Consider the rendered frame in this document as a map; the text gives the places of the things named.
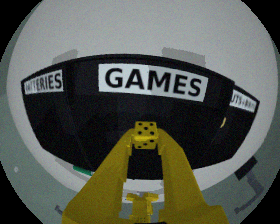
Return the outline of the green aa battery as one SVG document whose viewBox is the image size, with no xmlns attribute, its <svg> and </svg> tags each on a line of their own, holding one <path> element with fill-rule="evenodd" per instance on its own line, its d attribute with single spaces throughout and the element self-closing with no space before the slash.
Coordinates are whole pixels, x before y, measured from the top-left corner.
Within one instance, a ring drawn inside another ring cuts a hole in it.
<svg viewBox="0 0 280 224">
<path fill-rule="evenodd" d="M 78 172 L 81 172 L 83 174 L 86 174 L 86 175 L 89 175 L 89 176 L 92 176 L 93 175 L 93 172 L 89 171 L 89 170 L 86 170 L 86 169 L 82 169 L 80 167 L 77 167 L 75 165 L 72 165 L 72 169 L 73 170 L 76 170 Z"/>
</svg>

